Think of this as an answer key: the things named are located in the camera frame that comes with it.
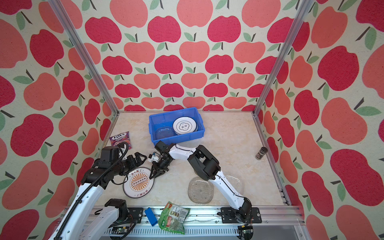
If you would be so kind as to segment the orange sunburst plate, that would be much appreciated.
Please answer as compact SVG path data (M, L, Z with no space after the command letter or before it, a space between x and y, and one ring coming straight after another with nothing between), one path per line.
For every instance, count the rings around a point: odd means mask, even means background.
M147 173L134 174L133 171L127 176L127 181L123 184L123 191L131 199L139 199L147 195L153 188L155 180L150 180L151 170L147 168Z

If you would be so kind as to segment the clear glass plate bottom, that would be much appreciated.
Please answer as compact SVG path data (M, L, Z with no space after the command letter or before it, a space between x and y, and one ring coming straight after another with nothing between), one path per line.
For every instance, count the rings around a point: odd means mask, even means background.
M195 177L189 183L188 196L196 204L208 204L214 197L214 185L200 177Z

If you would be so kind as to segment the clear glass plate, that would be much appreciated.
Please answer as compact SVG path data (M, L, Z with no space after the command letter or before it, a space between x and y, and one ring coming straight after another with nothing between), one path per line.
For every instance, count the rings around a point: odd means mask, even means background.
M244 194L245 185L239 175L228 172L225 173L225 177L240 195Z
M200 177L195 177L189 183L188 196L196 204L208 204L214 197L214 185Z
M155 137L156 140L161 140L175 135L174 129L170 127L161 127L156 130Z

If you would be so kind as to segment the white plate black emblem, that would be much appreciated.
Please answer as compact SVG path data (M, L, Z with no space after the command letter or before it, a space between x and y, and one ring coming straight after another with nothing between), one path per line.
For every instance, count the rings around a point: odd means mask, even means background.
M177 135L190 134L198 129L197 122L190 117L180 117L173 122L173 130Z

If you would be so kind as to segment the clear glass plate top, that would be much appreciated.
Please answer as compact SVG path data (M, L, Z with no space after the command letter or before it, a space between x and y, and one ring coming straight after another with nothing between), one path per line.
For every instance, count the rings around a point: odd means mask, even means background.
M161 127L156 130L155 137L156 140L161 140L175 135L174 129L170 127Z

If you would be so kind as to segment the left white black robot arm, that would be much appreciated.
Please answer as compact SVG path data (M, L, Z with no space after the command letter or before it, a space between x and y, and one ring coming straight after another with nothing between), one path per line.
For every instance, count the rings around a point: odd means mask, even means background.
M110 199L97 218L84 227L95 203L114 177L128 175L147 160L147 156L139 152L128 155L128 151L126 143L102 149L100 158L85 173L74 201L50 236L51 240L99 240L108 229L127 224L128 229L120 237L123 239L133 230L141 218L131 215L122 199Z

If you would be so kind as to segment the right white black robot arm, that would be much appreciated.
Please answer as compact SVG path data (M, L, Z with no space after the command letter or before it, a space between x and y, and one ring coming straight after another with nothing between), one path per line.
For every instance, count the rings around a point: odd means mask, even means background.
M208 149L202 145L196 148L182 147L178 144L166 145L162 141L155 145L155 149L156 151L148 156L148 161L152 163L150 179L168 172L173 160L187 160L201 179L216 186L226 198L232 209L232 218L244 224L251 222L253 218L251 201L241 195L228 181L219 161Z

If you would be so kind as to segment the blue plastic bin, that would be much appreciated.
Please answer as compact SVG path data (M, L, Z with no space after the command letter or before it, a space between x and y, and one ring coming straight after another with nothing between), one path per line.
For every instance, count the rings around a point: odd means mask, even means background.
M177 135L175 133L173 137L156 140L155 132L157 129L161 127L172 128L173 122L180 117L193 118L198 124L197 131L184 135ZM159 141L170 145L202 138L205 134L205 127L201 114L198 112L197 108L193 107L149 116L149 133L151 135L151 141L154 145L156 145Z

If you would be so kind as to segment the Fox's berries candy bag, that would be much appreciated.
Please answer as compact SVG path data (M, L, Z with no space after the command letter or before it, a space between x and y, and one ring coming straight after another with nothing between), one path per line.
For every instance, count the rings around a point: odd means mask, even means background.
M132 148L129 132L123 132L110 137L110 142L112 146L118 146L121 143L126 143L129 149Z

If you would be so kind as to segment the blue rectangular block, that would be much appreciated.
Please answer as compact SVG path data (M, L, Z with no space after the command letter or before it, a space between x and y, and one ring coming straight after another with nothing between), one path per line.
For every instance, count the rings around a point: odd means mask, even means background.
M145 210L146 217L148 218L148 221L150 222L151 226L154 227L158 223L158 219L156 215L154 214L152 208L147 208Z

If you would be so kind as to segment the green snack packet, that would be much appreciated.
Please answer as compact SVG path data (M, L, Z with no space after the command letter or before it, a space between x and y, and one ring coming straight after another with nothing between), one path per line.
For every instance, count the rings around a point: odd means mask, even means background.
M185 208L172 202L168 202L158 220L160 229L173 233L185 234L184 221L190 212L190 208Z

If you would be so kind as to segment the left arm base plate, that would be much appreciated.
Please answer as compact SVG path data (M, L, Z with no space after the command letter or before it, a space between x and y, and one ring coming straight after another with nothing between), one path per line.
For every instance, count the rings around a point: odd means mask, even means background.
M118 208L118 218L111 224L111 226L141 223L143 211L143 208Z

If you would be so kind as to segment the aluminium left corner post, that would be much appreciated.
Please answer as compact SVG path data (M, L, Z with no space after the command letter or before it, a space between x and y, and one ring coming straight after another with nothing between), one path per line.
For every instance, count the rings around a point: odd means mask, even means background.
M112 115L114 117L119 116L119 110L117 108L116 103L114 102L112 96L109 93L109 90L101 77L100 73L98 72L94 61L92 60L87 48L85 47L84 43L82 42L81 38L79 37L77 30L75 26L73 25L70 16L67 14L64 5L61 3L61 1L53 0L48 1L50 6L52 7L55 15L57 16L58 20L60 21L61 25L63 26L64 30L66 31L67 35L69 36L69 39L72 41L74 47L76 48L80 58L82 59L83 63L85 64L89 74L95 81L95 84L97 85L98 89L100 90L104 100L108 104L109 108L112 111Z

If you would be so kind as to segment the aluminium corner post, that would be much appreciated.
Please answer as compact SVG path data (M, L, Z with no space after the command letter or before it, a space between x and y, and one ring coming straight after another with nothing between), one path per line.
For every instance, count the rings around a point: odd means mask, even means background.
M296 37L300 31L300 28L301 28L301 26L305 20L305 17L308 14L308 12L310 11L310 8L314 2L315 1L313 1L313 0L301 1L302 4L299 6L298 12L297 12L297 14L293 20L293 23L290 27L290 30L287 34L287 37L286 37L286 39L282 45L281 50L279 51L279 55L277 57L277 60L275 61L275 64L272 68L271 73L267 77L267 81L265 83L265 86L263 88L261 96L258 98L257 105L256 105L254 111L252 112L252 117L254 119L256 119L256 117L258 116L259 111L261 110L262 105L266 100L266 97L267 97L267 95L271 89L273 82L275 81L275 79L277 77L277 74L279 73L279 71L280 71L280 69L281 69L281 67L285 61L286 56L289 54L289 51L293 49L293 42L296 39Z
M108 104L109 108L112 111L112 115L114 117L119 116L119 110L117 108L116 103L114 102L112 96L109 93L109 90L101 77L100 73L98 72L94 61L92 60L87 48L85 47L84 43L82 42L81 38L79 37L77 30L75 26L73 25L70 16L67 14L64 5L61 3L61 1L53 0L48 1L50 6L52 7L55 15L57 16L58 20L60 21L61 25L63 26L64 30L66 31L67 35L69 36L69 39L72 41L74 47L76 48L80 58L82 59L83 63L85 64L89 74L95 81L95 84L97 85L98 89L100 90L104 100Z

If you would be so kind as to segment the aluminium right corner post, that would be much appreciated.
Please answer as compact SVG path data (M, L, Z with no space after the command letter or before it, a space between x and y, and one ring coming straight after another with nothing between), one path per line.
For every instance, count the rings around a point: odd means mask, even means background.
M263 88L261 96L258 98L257 105L256 105L254 111L252 112L252 117L254 119L256 119L256 117L258 116L259 111L261 110L262 105L266 100L266 97L267 97L267 95L271 89L273 82L275 81L275 79L277 77L277 74L279 73L279 71L280 71L280 69L281 69L281 67L285 61L286 56L289 54L289 51L293 49L293 42L296 39L296 37L300 31L300 28L301 28L301 26L305 20L305 17L308 14L308 12L310 11L310 8L314 2L315 1L313 1L313 0L301 1L302 4L299 6L298 12L297 12L297 14L293 20L293 23L290 27L290 30L287 34L287 37L286 37L286 39L282 45L281 50L279 51L279 55L277 57L277 60L275 61L275 64L272 68L271 73L267 77L267 81L265 83L265 86Z

